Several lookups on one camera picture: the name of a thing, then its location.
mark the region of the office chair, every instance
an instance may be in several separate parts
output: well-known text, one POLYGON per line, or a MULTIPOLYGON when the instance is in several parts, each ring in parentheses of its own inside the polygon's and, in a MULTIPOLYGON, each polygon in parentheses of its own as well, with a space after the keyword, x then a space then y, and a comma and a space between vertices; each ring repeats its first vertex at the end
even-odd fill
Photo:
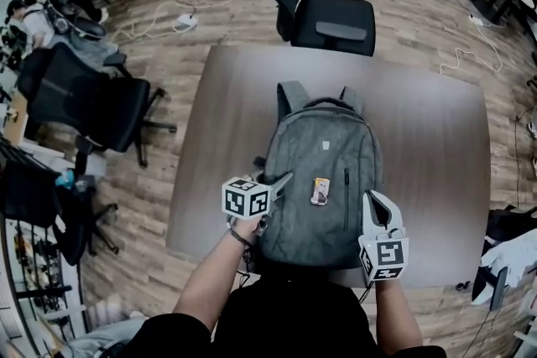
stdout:
POLYGON ((371 3, 365 0, 276 2, 276 29, 291 45, 373 55, 375 16, 371 3))
POLYGON ((112 252, 119 252, 96 224, 109 210, 116 210, 117 205, 107 205, 97 213, 93 211, 92 198, 96 190, 91 176, 76 177, 87 183, 82 190, 57 187, 55 181, 60 174, 4 139, 0 140, 0 158, 3 167, 0 212, 5 218, 45 229, 52 226, 58 249, 71 266, 80 261, 86 246, 91 255, 96 255, 92 247, 93 235, 101 238, 112 252))
POLYGON ((18 89, 28 101, 28 114, 34 121, 66 124, 81 134, 76 139, 81 172, 93 150, 124 153, 132 142, 138 164, 146 168, 142 127, 177 131, 173 124, 144 119, 164 90, 158 88, 149 96, 146 80, 130 74, 111 79, 80 61, 65 44, 33 51, 24 62, 18 89))

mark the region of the backpack shoulder strap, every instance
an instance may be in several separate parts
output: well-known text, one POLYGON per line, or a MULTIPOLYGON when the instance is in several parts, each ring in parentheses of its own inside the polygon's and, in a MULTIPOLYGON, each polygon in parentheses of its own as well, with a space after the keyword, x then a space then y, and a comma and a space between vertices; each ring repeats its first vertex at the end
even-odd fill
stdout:
POLYGON ((354 112, 358 115, 362 115, 362 103, 360 102, 358 94, 351 87, 343 87, 339 100, 344 101, 347 105, 352 107, 354 112))
POLYGON ((276 93, 278 96, 278 123, 290 113, 302 109, 310 101, 308 93, 297 80, 280 82, 276 93))

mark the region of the wooden floor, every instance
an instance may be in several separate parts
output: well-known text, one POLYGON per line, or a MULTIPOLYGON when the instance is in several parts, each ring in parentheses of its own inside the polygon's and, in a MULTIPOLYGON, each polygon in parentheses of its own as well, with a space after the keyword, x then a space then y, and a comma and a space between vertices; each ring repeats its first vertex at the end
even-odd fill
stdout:
MULTIPOLYGON (((109 30, 136 24, 142 32, 153 21, 153 34, 169 32, 179 13, 188 8, 162 2, 170 0, 122 0, 110 7, 109 30)), ((226 0, 182 0, 196 5, 226 0)), ((468 21, 467 10, 456 0, 368 0, 374 6, 377 23, 375 57, 439 73, 441 63, 456 64, 454 48, 476 52, 498 66, 495 54, 468 21)), ((468 0, 460 0, 468 5, 468 0)), ((196 262, 175 255, 164 245, 169 203, 175 180, 190 108, 209 48, 215 44, 284 44, 275 28, 273 0, 237 0, 219 8, 200 9, 196 31, 158 39, 142 37, 129 41, 119 34, 116 42, 128 54, 128 68, 136 76, 162 86, 168 95, 155 109, 156 121, 174 122, 179 131, 151 132, 148 143, 149 167, 138 167, 133 149, 127 154, 108 155, 108 175, 100 183, 99 199, 117 202, 117 216, 106 220, 105 231, 120 246, 119 255, 99 249, 97 257, 85 256, 82 280, 90 304, 118 293, 125 309, 140 309, 155 315, 169 312, 196 262)), ((532 106, 534 93, 525 82, 535 75, 531 59, 534 46, 523 36, 517 23, 505 29, 484 29, 498 49, 503 67, 492 72, 477 59, 464 55, 459 70, 447 75, 481 86, 487 102, 492 153, 491 207, 517 203, 517 162, 514 118, 532 106)), ((535 204, 535 182, 529 160, 533 144, 524 125, 519 127, 520 206, 535 204)), ((68 148, 69 132, 54 135, 56 145, 68 148)), ((476 343, 467 354, 494 357, 513 346, 514 329, 524 326, 516 315, 524 291, 533 277, 520 288, 509 291, 499 314, 490 314, 476 343)), ((409 290, 409 301, 423 330, 427 344, 446 348, 449 357, 460 358, 487 315, 487 307, 471 307, 470 294, 452 286, 409 290)), ((374 294, 365 304, 374 329, 374 294)))

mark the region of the white cable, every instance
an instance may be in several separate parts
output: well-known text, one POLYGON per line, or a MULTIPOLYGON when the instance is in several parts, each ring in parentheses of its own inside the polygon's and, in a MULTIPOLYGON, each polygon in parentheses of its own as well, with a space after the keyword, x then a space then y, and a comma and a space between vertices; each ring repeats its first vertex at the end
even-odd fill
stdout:
POLYGON ((464 49, 461 49, 461 48, 455 48, 455 56, 456 56, 456 67, 453 67, 453 66, 450 66, 450 65, 447 65, 446 63, 442 63, 440 65, 440 74, 441 75, 444 75, 442 73, 442 66, 444 67, 447 67, 448 69, 452 69, 452 70, 457 70, 459 69, 459 66, 461 65, 461 59, 459 58, 459 53, 464 53, 464 54, 472 54, 473 56, 475 56, 479 61, 481 61, 485 66, 487 66, 490 70, 492 70, 494 73, 498 73, 501 69, 502 69, 502 59, 500 58, 500 55, 498 54, 498 51, 496 50, 496 47, 493 45, 493 43, 490 41, 490 39, 481 31, 481 29, 479 28, 479 26, 477 25, 477 23, 472 20, 472 22, 475 24, 476 26, 476 29, 477 31, 479 32, 479 34, 485 38, 485 40, 488 42, 488 44, 494 49, 494 52, 496 53, 496 56, 498 57, 498 61, 500 63, 500 66, 495 69, 494 67, 492 67, 489 63, 487 63, 485 60, 483 60, 481 57, 479 57, 479 55, 477 55, 476 53, 472 52, 472 51, 465 51, 464 49))
POLYGON ((129 40, 135 40, 137 38, 141 38, 142 36, 146 36, 146 37, 148 37, 150 39, 157 39, 157 38, 161 38, 163 36, 169 36, 171 34, 186 33, 186 32, 192 30, 195 27, 195 26, 191 26, 191 27, 189 27, 187 29, 178 30, 176 25, 174 24, 174 25, 171 26, 173 32, 166 32, 166 33, 162 33, 162 34, 149 34, 148 33, 149 30, 151 30, 153 28, 153 26, 157 23, 157 15, 159 13, 159 10, 165 5, 174 4, 174 5, 179 5, 181 7, 184 7, 184 8, 194 8, 195 10, 198 10, 198 9, 219 8, 219 7, 222 7, 222 6, 226 6, 229 3, 235 2, 235 1, 236 0, 226 0, 226 1, 222 2, 222 3, 215 3, 215 4, 212 4, 212 5, 201 5, 201 6, 195 6, 195 5, 190 5, 188 3, 182 3, 182 2, 180 2, 178 0, 170 0, 168 2, 163 2, 155 9, 154 16, 153 16, 153 21, 151 22, 151 24, 143 32, 141 32, 139 34, 134 33, 134 23, 124 24, 119 29, 117 29, 116 33, 112 36, 112 41, 119 34, 124 34, 129 40), (127 27, 129 25, 131 26, 130 33, 128 33, 125 30, 123 30, 125 27, 127 27))

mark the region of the bag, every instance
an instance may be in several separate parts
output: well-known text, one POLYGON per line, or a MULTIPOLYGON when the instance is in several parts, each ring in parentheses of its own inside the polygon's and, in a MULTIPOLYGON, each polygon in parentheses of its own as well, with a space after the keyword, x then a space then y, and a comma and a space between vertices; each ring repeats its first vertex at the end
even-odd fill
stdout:
POLYGON ((310 101, 298 81, 278 84, 279 124, 264 182, 273 184, 288 172, 293 177, 259 238, 263 257, 306 267, 360 266, 362 196, 383 182, 378 140, 361 110, 348 87, 339 99, 310 101), (317 178, 330 181, 323 198, 314 193, 317 178))

